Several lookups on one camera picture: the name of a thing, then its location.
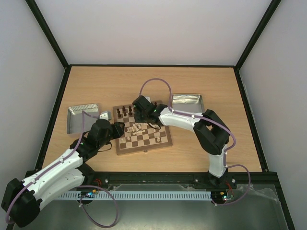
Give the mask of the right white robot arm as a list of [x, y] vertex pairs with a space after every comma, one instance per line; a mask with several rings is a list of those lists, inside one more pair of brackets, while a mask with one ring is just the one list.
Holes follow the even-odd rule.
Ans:
[[212, 110], [204, 113], [176, 111], [165, 104], [149, 102], [144, 96], [133, 101], [135, 121], [152, 125], [179, 127], [193, 132], [209, 155], [209, 182], [221, 187], [226, 182], [225, 155], [230, 130]]

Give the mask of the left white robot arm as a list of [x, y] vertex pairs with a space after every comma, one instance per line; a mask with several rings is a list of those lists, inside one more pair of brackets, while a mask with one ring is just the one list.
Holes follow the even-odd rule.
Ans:
[[90, 131], [83, 131], [70, 147], [50, 165], [33, 175], [12, 179], [6, 187], [1, 207], [6, 212], [5, 221], [25, 227], [40, 211], [61, 194], [91, 185], [94, 170], [86, 162], [111, 140], [124, 135], [123, 122], [110, 123], [98, 119]]

